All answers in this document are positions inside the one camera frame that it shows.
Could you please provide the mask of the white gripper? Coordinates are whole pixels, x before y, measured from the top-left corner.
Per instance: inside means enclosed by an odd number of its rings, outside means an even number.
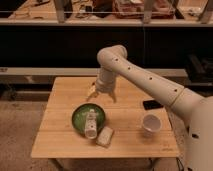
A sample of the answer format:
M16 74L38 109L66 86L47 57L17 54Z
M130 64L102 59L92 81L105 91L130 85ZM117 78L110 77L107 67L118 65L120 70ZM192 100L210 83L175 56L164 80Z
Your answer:
M110 97L113 99L113 102L116 103L116 94L113 92L115 90L116 83L116 74L112 71L109 71L105 68L99 70L97 79L95 81L96 90L101 93L110 93ZM99 95L98 92L92 92L87 97L87 101L91 98L97 98Z

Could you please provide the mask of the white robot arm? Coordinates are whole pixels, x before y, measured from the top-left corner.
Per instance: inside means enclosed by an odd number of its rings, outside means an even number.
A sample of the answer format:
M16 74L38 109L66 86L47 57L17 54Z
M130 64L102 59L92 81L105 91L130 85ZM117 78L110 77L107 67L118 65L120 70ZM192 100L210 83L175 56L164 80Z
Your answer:
M185 171L213 171L213 96L198 93L127 60L123 45L97 53L100 70L87 98L114 93L116 76L121 75L183 120L188 128Z

